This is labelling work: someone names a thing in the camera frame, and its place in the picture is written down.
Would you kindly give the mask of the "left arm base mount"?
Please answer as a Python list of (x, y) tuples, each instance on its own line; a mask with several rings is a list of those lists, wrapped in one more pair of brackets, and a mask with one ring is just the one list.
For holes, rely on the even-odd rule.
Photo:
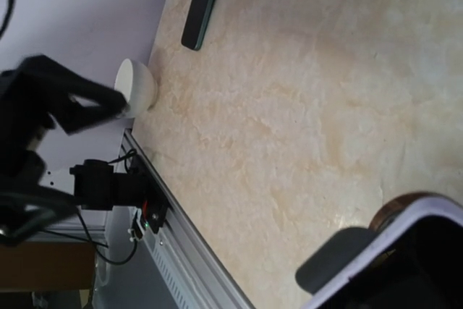
[(140, 228), (158, 233), (170, 207), (160, 185), (141, 156), (135, 154), (116, 162), (124, 166), (124, 172), (118, 172), (113, 162), (96, 159), (88, 159), (69, 170), (75, 179), (74, 196), (78, 205), (92, 211), (110, 211), (115, 206), (137, 208)]

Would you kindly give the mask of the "purple-cased phone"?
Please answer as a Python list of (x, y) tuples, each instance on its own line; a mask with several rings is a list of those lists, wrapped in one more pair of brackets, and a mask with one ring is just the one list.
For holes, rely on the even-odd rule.
[(462, 206), (428, 196), (404, 209), (306, 308), (461, 308)]

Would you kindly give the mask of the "teal-cased phone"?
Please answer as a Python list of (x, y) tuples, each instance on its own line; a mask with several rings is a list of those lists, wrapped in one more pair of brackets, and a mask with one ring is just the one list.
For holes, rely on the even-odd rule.
[(191, 0), (181, 37), (185, 48), (200, 50), (214, 4), (215, 0)]

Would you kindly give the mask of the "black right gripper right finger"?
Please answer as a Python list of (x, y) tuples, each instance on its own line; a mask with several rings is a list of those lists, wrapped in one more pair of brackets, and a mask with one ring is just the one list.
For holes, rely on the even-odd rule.
[(98, 84), (44, 56), (29, 56), (1, 73), (1, 128), (30, 132), (55, 128), (67, 134), (112, 120), (126, 107), (117, 90)]

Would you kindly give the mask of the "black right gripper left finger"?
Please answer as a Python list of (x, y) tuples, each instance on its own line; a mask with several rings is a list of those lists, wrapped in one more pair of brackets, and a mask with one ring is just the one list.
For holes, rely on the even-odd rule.
[(72, 195), (40, 185), (45, 162), (36, 153), (1, 155), (1, 244), (15, 247), (77, 213)]

